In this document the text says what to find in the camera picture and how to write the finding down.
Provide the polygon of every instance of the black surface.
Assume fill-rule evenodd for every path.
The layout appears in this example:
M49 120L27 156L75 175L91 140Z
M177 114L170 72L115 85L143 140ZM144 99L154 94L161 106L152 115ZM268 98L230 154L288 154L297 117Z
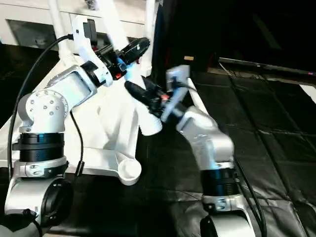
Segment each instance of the black surface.
M7 99L9 108L18 80L26 73L22 67L30 68L35 60L33 52L38 55L40 50L16 46L1 46L0 50L0 60L9 70L9 74L2 74L5 76L0 82L10 83L1 99ZM20 62L18 68L11 64L12 58ZM52 52L44 62L50 66L43 66L42 75L56 61L57 54ZM255 79L236 79L232 84L226 76L207 73L193 73L193 81L206 108L235 144L235 157L263 207L268 236L315 236L316 105L294 84ZM38 82L39 78L34 80L34 84ZM185 103L192 102L185 98ZM5 112L0 118L2 123L11 113ZM199 236L199 223L206 213L199 201L200 173L185 139L174 126L166 124L155 136L139 136L136 157L142 174L134 186L126 187L114 177L79 177L70 216L51 232L80 236ZM7 171L1 168L1 203L6 189Z

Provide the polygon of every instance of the wire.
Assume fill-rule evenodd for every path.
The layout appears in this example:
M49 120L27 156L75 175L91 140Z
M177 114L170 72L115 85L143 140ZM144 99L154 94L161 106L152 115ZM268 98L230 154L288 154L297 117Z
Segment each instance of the wire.
M73 111L70 111L70 116L71 116L71 119L73 120L74 124L75 124L75 127L77 129L77 132L78 132L78 135L79 135L79 138L80 138L80 146L81 146L81 151L80 151L80 161L83 161L83 139L82 139L82 134L80 132L80 129L78 127L78 124L75 120L75 117L74 117L74 114L73 114Z
M228 71L226 70L226 68L224 68L224 66L223 66L220 62L219 62L219 65L220 65L220 66L222 67L222 69L230 76L230 79L233 79L233 75L230 74L230 72L228 72ZM262 237L267 237L267 223L266 223L266 218L265 218L265 215L264 215L264 213L263 213L262 207L261 207L261 205L260 205L260 203L259 203L259 200L258 200L258 198L257 198L257 196L256 196L256 194L255 194L255 192L253 191L252 186L250 185L250 183L249 183L249 181L248 181L248 179L247 179L247 177L246 177L246 174L245 174L245 172L244 172L244 170L243 170L243 168L242 168L242 166L241 166L241 164L239 163L239 160L238 160L237 158L235 158L235 162L236 162L236 165L237 165L238 169L240 170L240 173L241 173L241 175L242 175L242 177L243 177L243 179L244 179L244 181L245 181L247 187L249 188L250 194L251 194L251 196L253 197L253 200L254 200L254 202L255 202L255 204L256 204L256 207L257 207L257 209L258 209L259 216L260 216L260 222L258 222L258 219L259 219L259 218L256 217L256 215L258 216L258 213L255 211L254 208L251 208L252 205L250 205L250 203L251 203L250 200L247 200L248 198L244 195L245 198L246 198L246 200L247 200L247 202L248 202L248 204L249 204L249 207L250 207L251 211L253 212L253 215L255 216L255 218L256 218L256 220L257 220L257 222L258 222L258 225L259 225L259 228L260 228L260 231L261 231L261 236L262 236Z
M73 122L75 124L75 127L77 129L77 132L78 132L78 135L79 135L79 138L80 138L80 160L78 162L78 165L77 165L77 168L76 168L76 172L75 172L75 179L74 179L74 182L75 182L77 177L79 177L82 174L83 167L84 167L84 162L83 162L83 139L82 139L82 134L80 132L79 126L78 126L78 124L77 124L77 122L75 120L73 111L70 111L70 116L71 116L71 119L73 120Z
M243 186L241 185L241 183L238 183L239 188L240 188L243 196L245 197L245 199L246 199L246 201L248 203L248 206L249 206L250 210L252 211L252 213L253 213L253 215L254 215L257 223L258 223L258 226L259 226L259 229L261 231L262 237L266 237L267 236L267 225L266 225L266 219L265 219L265 216L263 214L261 205L260 205L260 203L259 203L259 201L257 199L257 196L255 195L255 193L254 193L254 191L253 191L253 189L252 189L252 187L251 187L251 185L250 185L250 183L249 183L249 181L248 181L248 179L246 177L246 174L245 174L242 166L240 165L239 160L236 157L234 158L234 160L235 160L235 163L237 164L237 167L238 167L238 169L239 169L239 171L240 171L240 173L241 173L241 175L242 175L242 177L243 177L243 179L244 179L244 181L245 181L245 183L246 183L251 195L253 196L253 199L255 201L255 204L256 204L256 207L257 207L257 209L259 211L259 215L260 216L258 215L257 211L253 207L253 204L251 203L249 197L246 195L246 192L245 192Z
M197 90L195 90L194 88L190 87L189 85L186 85L185 83L182 83L182 82L177 82L176 83L177 87L184 87L184 88L187 88L189 90L192 90L194 92L198 92Z
M14 109L13 109L13 113L12 113L12 117L11 117L11 121L10 121L10 126L9 126L9 134L8 134L8 142L7 142L7 166L9 169L9 181L12 178L12 136L13 136L13 129L14 129L14 122L15 122L15 118L17 115L17 109L18 109L18 105L19 105L19 101L22 98L22 96L24 96L25 93L25 88L27 83L29 82L34 69L39 65L39 63L42 61L42 59L44 58L44 56L47 55L47 53L51 50L52 47L54 47L56 44L58 44L59 42L63 41L63 40L67 40L67 39L73 39L73 35L66 35L66 36L62 36L60 38L58 38L56 41L54 41L52 44L50 44L41 54L40 56L37 58L37 60L35 61L35 63L33 64L33 66L31 67L31 69L29 70L29 73L27 74L21 88L20 91L16 97L16 101L14 104Z

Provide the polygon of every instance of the white frame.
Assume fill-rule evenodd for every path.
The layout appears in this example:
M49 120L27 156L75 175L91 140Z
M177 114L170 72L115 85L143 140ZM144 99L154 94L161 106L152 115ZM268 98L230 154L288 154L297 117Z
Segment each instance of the white frame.
M61 12L65 31L71 33L71 21L68 13ZM49 10L0 4L0 39L4 44L18 45L7 20L26 21L53 25Z

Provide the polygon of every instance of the robotic arm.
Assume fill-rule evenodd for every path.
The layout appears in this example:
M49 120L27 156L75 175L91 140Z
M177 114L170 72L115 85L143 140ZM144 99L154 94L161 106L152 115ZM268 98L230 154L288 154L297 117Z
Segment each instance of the robotic arm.
M184 76L185 73L179 72L179 69L169 71L167 76ZM201 236L255 237L243 195L235 180L234 145L230 137L219 130L216 121L209 115L194 106L187 109L179 103L183 93L187 92L184 87L169 97L159 86L146 79L144 81L148 90L129 81L125 82L125 88L163 122L170 117L176 118L176 130L192 147L200 169L202 204L208 213L200 223Z
M95 53L86 37L93 38L93 26L84 16L73 22L73 38L85 63L71 66L43 90L27 94L19 102L23 124L12 149L20 151L20 157L14 163L0 237L40 237L68 216L73 189L63 178L68 167L63 152L64 119L73 107L96 94L98 87L110 86L124 76L127 65L149 47L149 40L141 38L121 51L109 45ZM82 169L83 165L78 165L76 173Z

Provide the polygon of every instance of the white plastic part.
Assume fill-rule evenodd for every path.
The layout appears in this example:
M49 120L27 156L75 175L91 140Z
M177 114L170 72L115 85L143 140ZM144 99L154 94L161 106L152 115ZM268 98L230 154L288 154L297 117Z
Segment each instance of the white plastic part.
M97 6L114 49L122 50L128 45L128 40L119 20L119 14L113 0L97 0ZM131 75L129 78L131 82L139 85L143 89L146 88L141 78L139 66L136 63L133 63L131 67L129 67L128 73ZM135 103L142 134L150 136L160 132L162 129L161 121L150 114L145 105L136 99L133 99L133 101Z
M66 35L66 32L64 30L65 28L60 16L58 2L57 0L48 0L48 4L49 4L50 16L53 21L55 35L56 35L56 38L58 39ZM68 40L63 40L58 43L59 58L60 60L63 61L64 64L66 64L66 66L68 66L68 64L72 64L74 61L74 59L72 58L73 54L69 50L67 44L68 44Z
M154 29L155 29L155 0L146 1L146 19L145 19L145 34L151 42L149 48L141 58L141 73L144 77L148 77L152 72L152 57L154 48Z
M256 237L248 222L241 216L227 214L211 216L218 237Z
M194 90L197 90L196 87L194 86L191 78L188 78L188 86L193 88ZM201 97L199 96L199 94L196 91L192 91L192 90L189 90L189 93L191 95L194 106L196 106L199 110L201 110L202 112L204 112L208 115L206 107L205 107L203 101L201 100Z
M118 178L124 185L135 184L142 172L142 166L135 159L125 159L118 165Z
M98 80L102 83L105 81L105 86L110 86L113 83L113 78L108 68L104 65L101 59L93 52L91 48L90 39L84 35L83 24L87 23L88 19L86 16L78 15L72 22L73 36L76 46L76 50L79 55L84 59L85 62L91 61L98 69L94 71Z
M84 63L79 56L74 55L74 59L77 65ZM43 89L49 80L66 69L68 67L59 61L35 90ZM124 88L124 80L114 81L110 88L103 86L98 88L96 95L75 107L73 112L83 137L85 162L83 173L119 178L119 164L125 159L135 159L138 137L135 105ZM6 147L9 124L10 119L0 129L0 167L7 167ZM20 135L21 125L22 121L17 116L14 123L13 143ZM64 154L69 161L66 172L74 173L80 158L80 139L70 116L65 119ZM18 159L19 151L13 151L12 160Z

